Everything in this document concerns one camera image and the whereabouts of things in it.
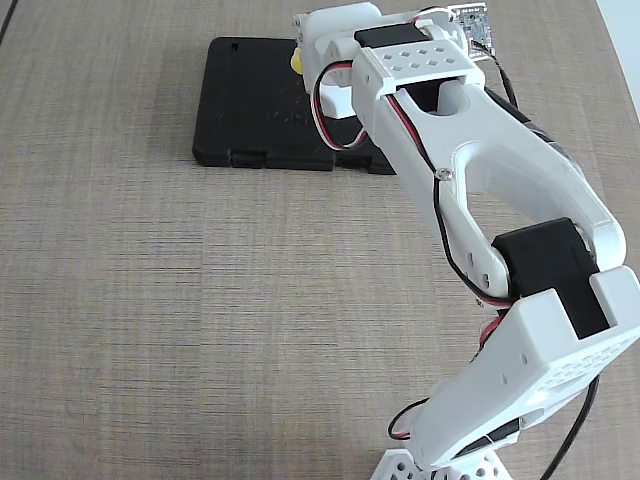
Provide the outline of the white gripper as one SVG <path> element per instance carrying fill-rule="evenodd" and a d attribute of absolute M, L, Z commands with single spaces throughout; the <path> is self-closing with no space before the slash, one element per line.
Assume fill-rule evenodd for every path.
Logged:
<path fill-rule="evenodd" d="M 344 60 L 349 53 L 330 53 L 330 44 L 342 38 L 353 42 L 356 30 L 376 26 L 382 13 L 371 2 L 355 3 L 315 10 L 294 17 L 296 47 L 304 86 L 311 91 L 319 74 L 330 63 Z M 352 107 L 352 86 L 321 83 L 320 107 L 324 117 L 344 119 L 355 117 Z"/>

